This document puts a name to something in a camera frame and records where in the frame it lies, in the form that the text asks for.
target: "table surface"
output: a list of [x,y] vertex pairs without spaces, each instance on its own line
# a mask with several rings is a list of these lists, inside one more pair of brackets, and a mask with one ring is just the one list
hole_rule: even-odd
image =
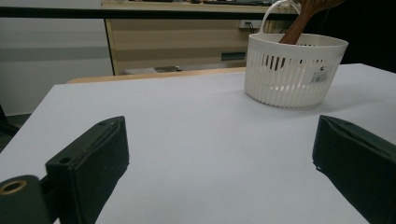
[[319,115],[396,144],[396,74],[340,65],[324,102],[261,104],[245,73],[56,85],[0,155],[0,180],[126,119],[131,164],[97,223],[367,223],[312,163]]

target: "wooden utensil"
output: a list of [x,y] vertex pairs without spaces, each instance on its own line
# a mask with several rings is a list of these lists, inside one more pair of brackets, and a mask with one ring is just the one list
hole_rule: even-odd
[[301,4],[301,13],[279,43],[295,45],[309,20],[317,12],[336,7],[345,0],[297,0]]

